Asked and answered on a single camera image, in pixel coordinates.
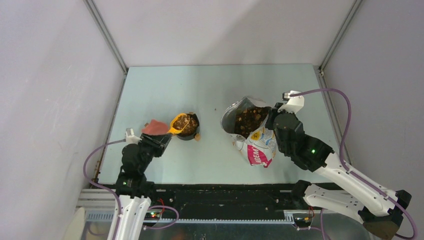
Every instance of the yellow scoop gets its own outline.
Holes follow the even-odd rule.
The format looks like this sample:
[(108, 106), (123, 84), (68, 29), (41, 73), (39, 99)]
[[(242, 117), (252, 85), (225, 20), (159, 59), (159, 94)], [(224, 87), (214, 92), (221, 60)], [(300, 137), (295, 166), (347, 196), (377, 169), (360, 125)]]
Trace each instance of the yellow scoop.
[(187, 127), (187, 125), (189, 124), (189, 122), (190, 121), (187, 121), (187, 123), (184, 125), (184, 127), (181, 129), (181, 130), (178, 130), (178, 129), (176, 129), (176, 128), (174, 128), (174, 123), (180, 118), (180, 117), (182, 117), (182, 116), (188, 116), (187, 114), (185, 114), (185, 113), (180, 113), (180, 114), (178, 114), (172, 121), (171, 121), (171, 124), (169, 125), (169, 131), (168, 131), (168, 133), (170, 133), (170, 134), (180, 134), (186, 127)]

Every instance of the white wall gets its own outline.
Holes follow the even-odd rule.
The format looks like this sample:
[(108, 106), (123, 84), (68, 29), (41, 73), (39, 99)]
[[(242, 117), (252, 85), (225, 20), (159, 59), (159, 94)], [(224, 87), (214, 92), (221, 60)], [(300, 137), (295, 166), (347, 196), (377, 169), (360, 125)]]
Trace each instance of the white wall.
[(128, 66), (319, 65), (353, 0), (95, 1)]
[[(354, 165), (384, 186), (411, 193), (408, 211), (419, 228), (424, 226), (423, 12), (422, 0), (364, 1), (324, 70), (328, 86), (344, 91), (352, 103), (347, 146)], [(333, 99), (345, 123), (346, 103)], [(411, 236), (411, 229), (404, 219), (400, 233)]]
[(0, 46), (0, 239), (59, 240), (123, 73), (82, 0), (1, 1)]

